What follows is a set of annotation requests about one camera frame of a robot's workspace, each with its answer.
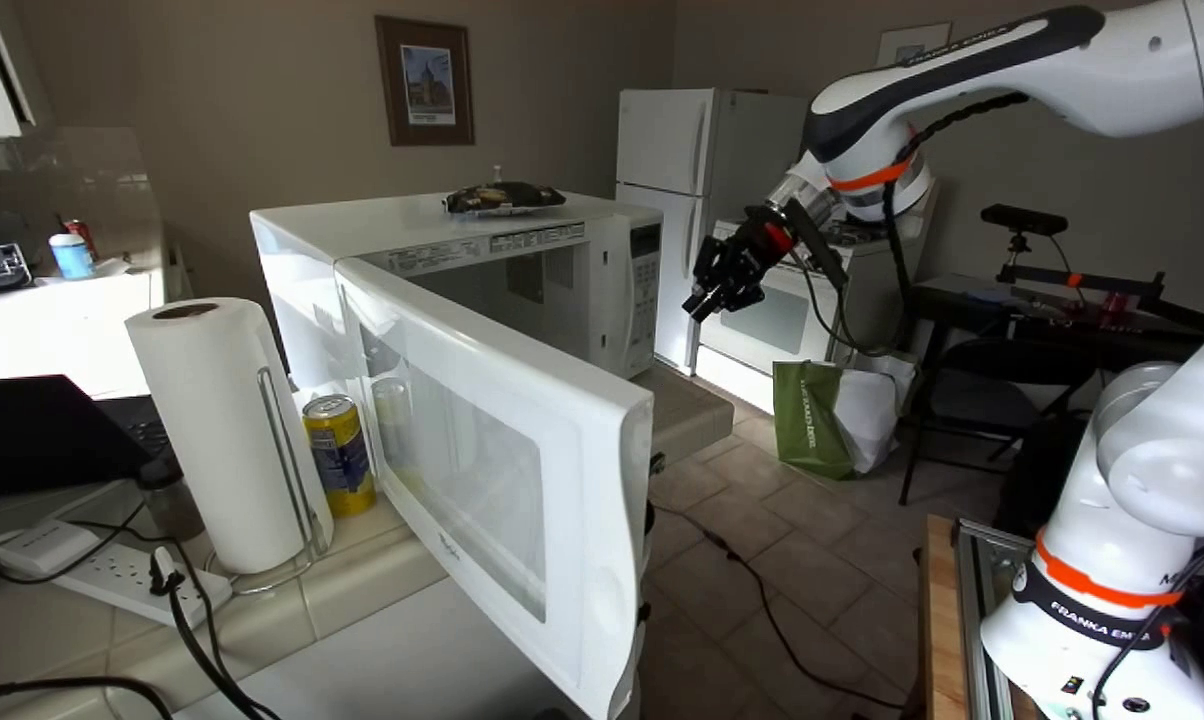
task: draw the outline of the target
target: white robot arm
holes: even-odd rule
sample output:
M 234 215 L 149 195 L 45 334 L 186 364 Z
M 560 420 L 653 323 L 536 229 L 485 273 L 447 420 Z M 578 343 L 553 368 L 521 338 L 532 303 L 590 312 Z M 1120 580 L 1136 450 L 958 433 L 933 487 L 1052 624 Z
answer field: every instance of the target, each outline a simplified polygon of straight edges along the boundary
M 803 151 L 763 209 L 733 241 L 702 241 L 694 293 L 684 312 L 761 302 L 761 275 L 811 243 L 811 215 L 835 199 L 854 219 L 906 213 L 933 188 L 921 158 L 906 158 L 921 107 L 979 93 L 1021 93 L 1101 138 L 1140 138 L 1204 119 L 1204 0 L 1159 0 L 1123 11 L 1057 8 L 957 40 L 899 69 L 849 78 L 824 90 L 803 123 Z
M 906 213 L 933 175 L 912 158 L 902 118 L 971 93 L 1021 93 L 1101 138 L 1194 123 L 1204 0 L 1057 8 L 824 90 L 803 158 L 767 203 L 749 209 L 734 235 L 702 241 L 684 310 L 701 320 L 754 303 L 761 275 L 800 241 L 811 243 L 811 213 L 826 199 L 854 219 Z M 1204 677 L 1156 622 L 1199 545 L 1204 347 L 1184 368 L 1133 368 L 1102 390 L 1062 496 L 979 639 L 1046 716 L 1194 720 Z

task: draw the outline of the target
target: framed picture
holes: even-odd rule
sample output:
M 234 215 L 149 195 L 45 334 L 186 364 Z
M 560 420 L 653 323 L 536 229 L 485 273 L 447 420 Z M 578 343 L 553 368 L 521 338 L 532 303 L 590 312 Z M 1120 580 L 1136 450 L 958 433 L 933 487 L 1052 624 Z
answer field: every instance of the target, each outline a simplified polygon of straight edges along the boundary
M 882 33 L 882 38 L 879 38 L 879 58 L 877 58 L 877 66 L 879 66 L 879 69 L 892 69 L 892 66 L 902 66 L 902 59 L 916 59 L 916 58 L 923 58 L 923 51 L 943 47 L 948 38 L 950 38 L 948 23 L 923 23 L 923 30 Z
M 377 19 L 393 143 L 472 143 L 467 30 Z

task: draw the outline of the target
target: microwave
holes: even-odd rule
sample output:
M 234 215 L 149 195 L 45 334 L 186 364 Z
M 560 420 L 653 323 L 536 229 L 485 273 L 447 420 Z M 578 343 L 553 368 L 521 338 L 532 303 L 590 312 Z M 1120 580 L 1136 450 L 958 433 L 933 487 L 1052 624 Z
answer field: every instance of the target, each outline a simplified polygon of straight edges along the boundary
M 642 644 L 655 396 L 630 371 L 660 225 L 590 195 L 494 219 L 441 199 L 249 215 L 297 396 L 348 393 L 413 538 L 584 716 L 617 716 Z
M 337 390 L 337 266 L 408 275 L 617 377 L 653 368 L 660 215 L 575 195 L 525 215 L 452 215 L 445 194 L 252 213 L 287 371 Z

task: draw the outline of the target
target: paper towel roll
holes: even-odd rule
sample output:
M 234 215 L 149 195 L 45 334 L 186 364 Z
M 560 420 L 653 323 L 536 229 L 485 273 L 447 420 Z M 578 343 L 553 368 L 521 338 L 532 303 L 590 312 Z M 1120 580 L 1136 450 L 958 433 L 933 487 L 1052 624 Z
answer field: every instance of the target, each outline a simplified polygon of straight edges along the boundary
M 307 538 L 327 545 L 327 501 L 267 318 L 234 295 L 179 302 L 133 318 L 128 339 L 215 559 L 267 573 Z

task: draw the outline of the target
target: black cable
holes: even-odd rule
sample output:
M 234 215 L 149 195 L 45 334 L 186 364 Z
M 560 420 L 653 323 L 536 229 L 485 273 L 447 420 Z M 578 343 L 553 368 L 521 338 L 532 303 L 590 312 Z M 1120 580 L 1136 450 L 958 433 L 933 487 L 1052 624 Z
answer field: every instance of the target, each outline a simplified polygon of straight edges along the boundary
M 48 576 L 14 576 L 14 573 L 8 573 L 2 564 L 0 564 L 0 580 L 2 585 L 53 585 L 53 580 L 61 580 L 61 576 L 69 576 L 70 568 L 80 568 L 80 564 L 88 564 L 96 553 L 105 553 L 133 522 L 136 522 L 136 512 L 145 512 L 149 510 L 149 501 L 138 501 L 121 525 L 109 525 L 109 538 L 100 538 L 85 557 L 74 557 L 69 568 L 61 568 L 61 573 L 48 573 Z
M 170 549 L 175 549 L 179 564 L 192 568 L 186 549 L 175 545 L 175 542 L 170 542 Z M 215 634 L 212 599 L 208 599 L 208 591 L 204 591 L 204 585 L 200 585 L 196 573 L 192 573 L 192 588 L 196 588 L 196 598 L 200 598 L 200 605 L 204 605 L 208 652 L 212 652 L 212 660 L 215 660 L 215 670 L 221 670 L 221 679 L 232 683 L 234 696 L 242 696 L 258 716 L 274 720 L 274 711 L 272 711 L 267 706 L 252 699 L 252 696 L 234 683 L 234 677 L 232 677 L 232 670 L 228 670 L 228 660 L 224 660 L 224 639 L 221 639 L 221 634 Z
M 1204 545 L 1190 553 L 1190 559 L 1186 559 L 1186 568 L 1175 576 L 1173 591 L 1178 591 L 1178 588 L 1194 576 L 1199 564 L 1204 564 Z M 1159 616 L 1165 616 L 1165 607 L 1150 607 L 1150 611 L 1145 616 L 1145 624 L 1140 624 L 1133 635 L 1145 635 L 1146 627 L 1156 627 Z M 1102 670 L 1101 679 L 1092 683 L 1092 696 L 1087 696 L 1087 716 L 1092 716 L 1092 720 L 1102 716 L 1102 711 L 1101 711 L 1102 690 L 1107 690 L 1107 679 L 1116 677 L 1116 670 L 1123 664 L 1127 652 L 1133 652 L 1133 639 L 1120 644 L 1120 652 L 1107 660 L 1107 670 Z
M 192 660 L 200 664 L 200 673 L 204 673 L 232 706 L 242 699 L 254 716 L 274 720 L 274 711 L 272 711 L 267 706 L 252 699 L 252 696 L 234 683 L 234 677 L 232 677 L 232 670 L 228 670 L 228 660 L 224 660 L 224 639 L 221 639 L 221 634 L 215 634 L 215 607 L 212 607 L 212 599 L 208 599 L 208 591 L 204 591 L 204 585 L 200 585 L 200 573 L 192 573 L 196 564 L 192 564 L 192 557 L 186 557 L 186 549 L 182 549 L 179 542 L 170 542 L 170 538 L 149 538 L 149 531 L 136 531 L 136 530 L 121 530 L 121 525 L 91 525 L 91 522 L 74 522 L 74 525 L 85 525 L 85 530 L 109 530 L 109 531 L 128 531 L 128 538 L 136 538 L 138 545 L 170 545 L 175 557 L 179 557 L 179 564 L 186 568 L 186 576 L 175 573 L 175 580 L 159 580 L 159 576 L 150 576 L 150 580 L 156 580 L 159 591 L 168 591 L 170 622 L 182 616 L 182 607 L 179 607 L 179 599 L 175 599 L 175 585 L 179 585 L 179 580 L 192 580 L 192 588 L 196 588 L 196 598 L 200 598 L 200 605 L 204 605 L 208 656 L 204 656 L 204 647 L 200 647 L 200 639 L 196 639 L 192 634 L 179 634 L 179 639 L 186 644 L 186 652 L 192 652 Z
M 841 328 L 844 328 L 844 334 L 835 334 L 835 328 L 826 323 L 826 318 L 824 318 L 824 310 L 820 310 L 820 302 L 816 302 L 816 287 L 811 287 L 811 270 L 803 266 L 803 256 L 790 254 L 790 266 L 796 266 L 800 275 L 803 275 L 803 293 L 808 293 L 808 310 L 811 310 L 816 323 L 820 323 L 835 343 L 844 343 L 844 347 L 851 347 L 851 354 L 859 354 L 859 357 L 877 357 L 872 347 L 863 347 L 863 343 L 851 338 L 849 318 L 841 318 Z
M 811 670 L 796 656 L 796 647 L 790 647 L 783 624 L 774 622 L 763 576 L 761 576 L 761 573 L 754 573 L 754 568 L 752 568 L 724 538 L 715 538 L 710 530 L 702 530 L 694 517 L 676 512 L 676 510 L 655 510 L 655 512 L 668 512 L 668 517 L 689 522 L 694 531 L 702 531 L 706 545 L 715 545 L 733 564 L 741 564 L 741 568 L 754 580 L 754 588 L 761 588 L 761 607 L 763 607 L 763 616 L 767 616 L 767 624 L 771 624 L 771 635 L 783 644 L 787 660 L 796 664 L 796 673 L 800 673 L 803 679 L 811 679 L 811 683 L 820 683 L 820 690 L 826 690 L 826 692 L 863 699 L 863 706 L 879 706 L 879 709 L 894 709 L 894 711 L 906 709 L 906 706 L 892 706 L 892 699 L 854 692 L 854 690 L 849 690 L 849 683 L 835 683 L 835 679 L 811 673 Z
M 1062 266 L 1062 273 L 1073 275 L 1074 270 L 1073 270 L 1073 256 L 1062 254 L 1062 243 L 1057 235 L 1046 235 L 1046 243 L 1052 243 L 1057 261 Z
M 1008 95 L 990 95 L 990 100 L 957 107 L 957 114 L 933 119 L 923 132 L 916 132 L 916 138 L 894 151 L 892 163 L 912 162 L 912 158 L 921 151 L 921 143 L 928 143 L 934 132 L 950 127 L 950 123 L 958 123 L 958 119 L 969 119 L 969 118 L 996 114 L 996 107 L 1011 107 L 1011 103 L 1028 103 L 1028 95 L 1025 95 L 1025 93 L 1008 93 Z M 894 275 L 894 287 L 899 287 L 899 295 L 902 295 L 902 323 L 899 323 L 899 334 L 902 334 L 902 328 L 912 328 L 916 310 L 912 310 L 912 275 L 906 275 L 906 261 L 902 261 L 902 241 L 899 241 L 899 232 L 894 232 L 892 188 L 894 188 L 894 179 L 882 185 L 882 235 L 889 235 L 892 275 Z
M 156 591 L 168 591 L 170 627 L 186 644 L 200 673 L 249 716 L 249 720 L 280 720 L 272 709 L 254 706 L 228 673 L 215 670 L 215 660 L 200 647 L 182 605 L 175 599 L 175 588 L 182 585 L 182 573 L 156 576 Z
M 159 720 L 170 720 L 159 692 L 145 679 L 133 679 L 133 677 L 48 677 L 48 679 L 26 679 L 26 683 L 0 683 L 0 696 L 61 692 L 61 690 L 123 690 L 123 692 L 149 699 Z

